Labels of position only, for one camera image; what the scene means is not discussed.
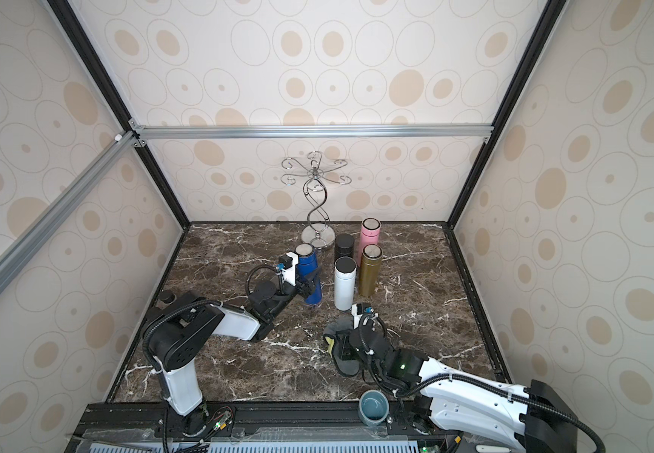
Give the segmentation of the pink thermos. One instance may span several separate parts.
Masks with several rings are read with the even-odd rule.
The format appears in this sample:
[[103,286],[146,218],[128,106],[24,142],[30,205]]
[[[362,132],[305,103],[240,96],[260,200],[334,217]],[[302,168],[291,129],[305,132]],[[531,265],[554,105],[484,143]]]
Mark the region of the pink thermos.
[[377,245],[379,243],[382,223],[373,217],[368,217],[361,224],[359,245],[356,250],[356,262],[361,264],[364,249],[368,245]]

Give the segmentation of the grey yellow cleaning cloth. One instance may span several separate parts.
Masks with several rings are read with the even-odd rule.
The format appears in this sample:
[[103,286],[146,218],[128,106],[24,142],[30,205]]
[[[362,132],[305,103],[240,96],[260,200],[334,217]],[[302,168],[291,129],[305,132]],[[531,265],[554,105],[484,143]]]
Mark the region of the grey yellow cleaning cloth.
[[353,332],[353,318],[347,314],[339,315],[323,331],[323,340],[328,345],[328,354],[337,373],[342,377],[356,377],[361,369],[354,349],[349,342]]

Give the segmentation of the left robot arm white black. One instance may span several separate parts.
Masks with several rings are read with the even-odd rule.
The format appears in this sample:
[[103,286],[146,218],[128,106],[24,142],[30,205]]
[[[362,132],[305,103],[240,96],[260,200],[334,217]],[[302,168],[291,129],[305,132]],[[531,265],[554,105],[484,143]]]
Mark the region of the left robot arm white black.
[[317,285],[299,279],[275,285],[263,280],[248,292],[242,309],[208,300],[193,292],[176,296],[166,290],[159,296],[164,307],[147,313],[142,335],[144,356],[159,375],[162,396],[179,416],[188,416],[202,405],[195,358],[213,336],[256,343],[275,327],[275,319],[296,297],[308,298]]

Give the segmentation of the black thermos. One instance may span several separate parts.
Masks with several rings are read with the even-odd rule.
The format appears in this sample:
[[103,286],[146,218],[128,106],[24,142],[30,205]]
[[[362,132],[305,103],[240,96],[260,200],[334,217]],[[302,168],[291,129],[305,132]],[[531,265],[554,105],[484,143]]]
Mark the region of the black thermos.
[[352,258],[355,248],[355,239],[351,234],[340,233],[334,240],[334,260]]

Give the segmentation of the white thermos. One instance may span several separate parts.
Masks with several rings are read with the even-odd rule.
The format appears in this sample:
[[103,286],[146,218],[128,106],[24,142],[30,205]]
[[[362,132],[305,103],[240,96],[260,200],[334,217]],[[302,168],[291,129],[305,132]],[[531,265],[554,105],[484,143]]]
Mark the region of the white thermos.
[[349,256],[334,263],[334,305],[339,311],[349,311],[353,304],[357,266]]

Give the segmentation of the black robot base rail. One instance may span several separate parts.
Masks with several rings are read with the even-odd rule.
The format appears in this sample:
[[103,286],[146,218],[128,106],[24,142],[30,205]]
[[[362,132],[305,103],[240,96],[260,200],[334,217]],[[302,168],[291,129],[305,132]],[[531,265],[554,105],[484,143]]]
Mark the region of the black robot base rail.
[[181,416],[164,403],[92,404],[66,438],[67,452],[485,452],[515,451],[496,422],[487,433],[439,428],[421,403],[389,404],[374,427],[358,401],[214,402]]

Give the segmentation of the blue thermos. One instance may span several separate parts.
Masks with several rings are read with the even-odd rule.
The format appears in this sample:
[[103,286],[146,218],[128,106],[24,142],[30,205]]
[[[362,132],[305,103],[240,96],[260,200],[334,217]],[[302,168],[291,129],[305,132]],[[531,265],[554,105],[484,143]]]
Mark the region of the blue thermos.
[[300,294],[307,306],[316,308],[322,301],[317,249],[309,243],[302,243],[296,247],[295,252],[299,257],[297,271]]

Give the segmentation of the gold thermos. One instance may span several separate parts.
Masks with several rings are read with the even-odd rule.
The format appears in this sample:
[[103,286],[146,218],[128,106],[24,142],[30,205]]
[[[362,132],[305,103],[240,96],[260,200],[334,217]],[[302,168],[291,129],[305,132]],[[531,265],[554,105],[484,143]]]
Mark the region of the gold thermos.
[[369,297],[375,293],[382,262],[383,249],[379,245],[371,243],[363,249],[358,290],[361,296]]

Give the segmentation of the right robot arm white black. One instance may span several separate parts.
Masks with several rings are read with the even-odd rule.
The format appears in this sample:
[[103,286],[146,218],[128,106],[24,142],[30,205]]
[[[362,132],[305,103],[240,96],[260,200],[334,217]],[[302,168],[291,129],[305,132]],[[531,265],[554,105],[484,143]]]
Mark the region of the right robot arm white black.
[[465,374],[425,354],[396,348],[367,322],[326,330],[323,338],[340,375],[369,375],[398,402],[409,402],[415,430],[461,431],[519,452],[575,452],[581,434],[597,452],[600,436],[549,384],[500,383]]

